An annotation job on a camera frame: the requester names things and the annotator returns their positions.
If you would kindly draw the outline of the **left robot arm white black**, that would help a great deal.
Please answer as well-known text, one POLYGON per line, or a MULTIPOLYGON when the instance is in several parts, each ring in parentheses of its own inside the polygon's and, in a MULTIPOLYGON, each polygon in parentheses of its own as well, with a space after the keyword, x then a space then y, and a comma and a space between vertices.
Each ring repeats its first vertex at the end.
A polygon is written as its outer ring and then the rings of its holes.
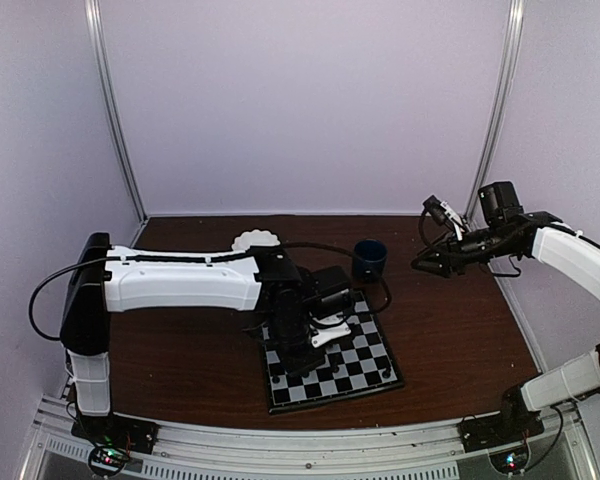
POLYGON ((292 376, 322 362, 327 345, 351 333, 351 282, 344 270, 310 271, 266 230, 246 231, 226 252, 138 250, 92 234, 80 260, 49 277, 69 275, 61 329, 77 413, 103 444, 117 442, 124 424, 112 413, 110 318, 149 308, 220 308, 264 318, 266 344, 292 376))

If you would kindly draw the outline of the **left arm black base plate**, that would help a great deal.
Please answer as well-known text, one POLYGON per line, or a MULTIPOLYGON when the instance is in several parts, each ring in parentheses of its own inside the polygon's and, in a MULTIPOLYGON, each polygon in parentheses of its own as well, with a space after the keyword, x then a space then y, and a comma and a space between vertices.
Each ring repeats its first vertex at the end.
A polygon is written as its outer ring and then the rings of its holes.
POLYGON ((123 452, 151 454, 159 425, 147 420, 110 414, 92 417, 79 414, 71 428, 74 437, 93 446, 114 447, 123 452))

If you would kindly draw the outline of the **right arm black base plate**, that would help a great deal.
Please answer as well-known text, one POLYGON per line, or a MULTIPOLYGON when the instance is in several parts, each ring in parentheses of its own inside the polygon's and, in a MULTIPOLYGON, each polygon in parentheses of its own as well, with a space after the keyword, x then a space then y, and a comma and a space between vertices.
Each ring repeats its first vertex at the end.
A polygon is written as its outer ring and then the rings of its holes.
POLYGON ((520 442, 524 436, 540 435, 544 425, 539 418, 532 417, 522 425, 507 426, 500 414, 493 414, 463 419, 458 430, 463 448, 469 453, 520 442))

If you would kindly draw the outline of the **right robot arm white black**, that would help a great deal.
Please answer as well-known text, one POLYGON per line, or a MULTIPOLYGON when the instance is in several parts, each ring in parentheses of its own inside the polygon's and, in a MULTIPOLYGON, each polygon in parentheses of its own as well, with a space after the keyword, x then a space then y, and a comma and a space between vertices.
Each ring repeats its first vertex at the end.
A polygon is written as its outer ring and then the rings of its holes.
MULTIPOLYGON (((528 213, 510 181, 483 186, 478 191, 486 225, 473 230, 449 204, 430 196, 422 218, 432 218, 447 233, 431 241, 418 230, 425 245, 411 265, 444 278, 461 275, 471 264, 494 258, 529 258, 554 268, 600 302, 600 245, 546 211, 528 213)), ((600 392, 600 343, 502 397, 492 430, 499 440, 515 440, 546 407, 600 392)))

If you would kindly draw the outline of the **folding black silver chessboard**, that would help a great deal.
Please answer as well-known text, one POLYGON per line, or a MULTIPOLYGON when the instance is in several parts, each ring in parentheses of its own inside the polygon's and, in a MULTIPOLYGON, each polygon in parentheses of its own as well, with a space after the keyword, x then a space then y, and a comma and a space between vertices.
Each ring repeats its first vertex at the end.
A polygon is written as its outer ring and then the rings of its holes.
POLYGON ((271 347, 260 348, 268 413, 271 415, 307 410, 333 402, 401 389, 403 375, 379 320, 365 311, 366 293, 354 293, 356 314, 348 319, 352 333, 324 350, 325 363, 299 377, 290 377, 271 347), (340 366, 333 376, 331 368, 340 366), (381 372, 390 367, 390 379, 381 372))

